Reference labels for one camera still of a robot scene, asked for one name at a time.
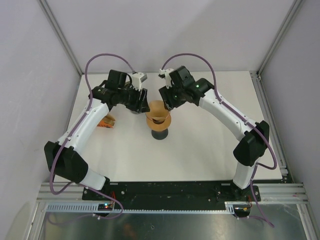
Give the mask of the wooden ring dripper holder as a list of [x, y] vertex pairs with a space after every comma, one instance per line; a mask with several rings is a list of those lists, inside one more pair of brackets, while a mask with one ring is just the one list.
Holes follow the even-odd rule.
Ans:
[[159, 117], [157, 121], [149, 115], [146, 115], [146, 124], [147, 126], [156, 132], [161, 132], [169, 128], [172, 122], [172, 117], [169, 114], [166, 117]]

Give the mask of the dark glass jar wooden band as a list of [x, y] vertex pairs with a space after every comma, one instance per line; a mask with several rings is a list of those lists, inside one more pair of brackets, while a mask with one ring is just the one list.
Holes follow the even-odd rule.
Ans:
[[133, 114], [139, 114], [139, 99], [141, 92], [135, 90], [132, 86], [132, 80], [125, 83], [125, 106]]

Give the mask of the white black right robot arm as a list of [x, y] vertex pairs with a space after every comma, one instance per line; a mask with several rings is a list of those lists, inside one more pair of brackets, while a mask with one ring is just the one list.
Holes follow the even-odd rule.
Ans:
[[165, 86], [159, 89], [159, 93], [167, 110], [186, 102], [194, 104], [216, 117], [238, 140], [233, 150], [237, 166], [230, 194], [235, 200], [242, 201], [249, 194], [254, 166], [267, 149], [269, 124], [264, 120], [255, 122], [238, 112], [211, 82], [205, 78], [195, 80], [185, 66], [161, 69], [158, 76], [165, 79]]

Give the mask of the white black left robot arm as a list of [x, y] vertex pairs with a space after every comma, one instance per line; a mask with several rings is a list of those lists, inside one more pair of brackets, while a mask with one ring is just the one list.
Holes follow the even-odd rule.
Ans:
[[109, 179], [90, 169], [82, 151], [100, 121], [113, 107], [123, 105], [138, 114], [149, 112], [148, 91], [142, 87], [146, 79], [147, 75], [142, 72], [128, 74], [110, 70], [106, 80], [89, 90], [87, 104], [76, 122], [57, 141], [48, 141], [44, 146], [51, 178], [60, 176], [92, 188], [100, 200], [110, 196]]

